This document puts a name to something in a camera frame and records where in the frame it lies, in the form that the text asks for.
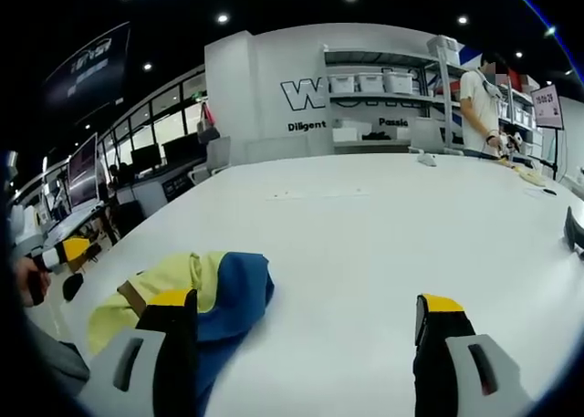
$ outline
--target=poster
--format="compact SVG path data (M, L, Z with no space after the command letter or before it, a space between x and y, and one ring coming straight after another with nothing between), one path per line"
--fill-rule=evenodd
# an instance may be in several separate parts
M547 86L531 92L536 110L536 125L541 128L564 129L562 109L559 106L556 86Z

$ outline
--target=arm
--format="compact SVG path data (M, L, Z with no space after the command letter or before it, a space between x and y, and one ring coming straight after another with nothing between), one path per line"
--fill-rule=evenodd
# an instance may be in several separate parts
M475 110L473 109L473 101L470 98L460 99L460 111L468 123L471 124L475 130L481 133L481 135L486 139L489 135L488 129L483 125L478 116L476 116Z

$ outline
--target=blue cloth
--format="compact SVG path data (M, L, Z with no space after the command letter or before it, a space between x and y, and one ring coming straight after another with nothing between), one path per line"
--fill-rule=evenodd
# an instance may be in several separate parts
M217 271L214 307L197 316L197 414L204 415L219 371L264 316L274 284L262 255L227 253Z

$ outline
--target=white table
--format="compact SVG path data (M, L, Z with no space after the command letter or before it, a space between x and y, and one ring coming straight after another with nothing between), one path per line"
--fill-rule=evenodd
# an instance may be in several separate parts
M86 357L91 311L176 252L257 252L276 290L214 386L214 416L413 415L416 296L465 307L536 399L584 330L584 265L568 205L496 163L360 154L230 168L163 207L87 275L66 322Z

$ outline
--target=chair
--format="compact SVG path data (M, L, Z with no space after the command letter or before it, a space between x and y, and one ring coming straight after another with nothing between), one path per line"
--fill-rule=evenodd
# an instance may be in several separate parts
M438 120L414 118L410 125L410 135L412 140L412 146L408 148L410 153L429 152L432 154L464 156L462 151L444 147Z
M249 141L245 146L245 159L247 163L296 159L309 156L310 146L306 133L297 136Z
M222 137L209 141L207 145L207 162L195 167L188 173L189 178L196 186L212 175L229 167L231 152L231 137Z

